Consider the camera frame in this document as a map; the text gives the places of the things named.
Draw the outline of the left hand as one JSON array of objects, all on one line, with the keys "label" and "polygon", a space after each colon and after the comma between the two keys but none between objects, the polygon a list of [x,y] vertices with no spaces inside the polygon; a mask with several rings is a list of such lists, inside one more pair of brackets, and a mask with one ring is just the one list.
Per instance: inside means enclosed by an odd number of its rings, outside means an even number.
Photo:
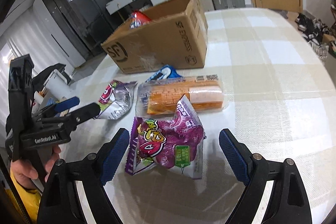
[{"label": "left hand", "polygon": [[[45,181],[49,178],[50,171],[57,159],[60,158],[61,148],[56,145],[53,146],[53,152],[50,159],[45,164],[47,175]],[[38,179],[38,172],[28,160],[11,161],[10,169],[17,180],[17,182],[25,189],[36,189],[32,180]]]}]

